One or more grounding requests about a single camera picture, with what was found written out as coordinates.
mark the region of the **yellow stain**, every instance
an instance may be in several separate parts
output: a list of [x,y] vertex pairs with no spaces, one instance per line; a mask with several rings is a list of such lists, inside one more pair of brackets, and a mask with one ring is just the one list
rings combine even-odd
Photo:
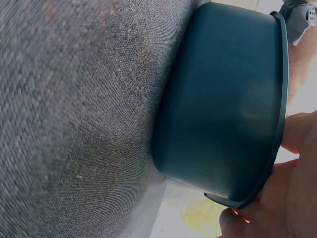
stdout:
[[225,207],[209,199],[197,201],[188,206],[182,214],[186,227],[203,238],[221,235],[219,216]]

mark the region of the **plastic bowl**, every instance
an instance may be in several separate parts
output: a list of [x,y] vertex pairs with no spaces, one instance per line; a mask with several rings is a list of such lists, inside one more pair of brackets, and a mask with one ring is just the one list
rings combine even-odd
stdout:
[[193,14],[156,119],[154,163],[222,205],[242,208],[268,178],[288,88],[284,18],[217,3]]

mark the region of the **fingernail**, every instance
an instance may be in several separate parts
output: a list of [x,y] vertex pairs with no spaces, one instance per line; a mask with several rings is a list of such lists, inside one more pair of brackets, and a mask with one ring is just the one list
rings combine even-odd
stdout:
[[260,196],[256,196],[256,198],[254,199],[256,202],[260,202],[261,201],[261,197]]

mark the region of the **hand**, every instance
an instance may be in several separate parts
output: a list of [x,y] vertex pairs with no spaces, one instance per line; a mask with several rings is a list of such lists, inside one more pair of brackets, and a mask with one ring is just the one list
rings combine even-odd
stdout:
[[223,237],[315,238],[316,145],[317,113],[288,117],[282,146],[300,153],[299,159],[275,165],[260,194],[260,201],[254,201],[241,210],[226,209],[222,212],[220,226]]

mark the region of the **fabric surface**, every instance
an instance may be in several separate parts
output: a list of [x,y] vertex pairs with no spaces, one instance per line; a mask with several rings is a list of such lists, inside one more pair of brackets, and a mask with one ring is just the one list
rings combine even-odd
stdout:
[[150,142],[194,0],[0,1],[0,237],[148,237]]

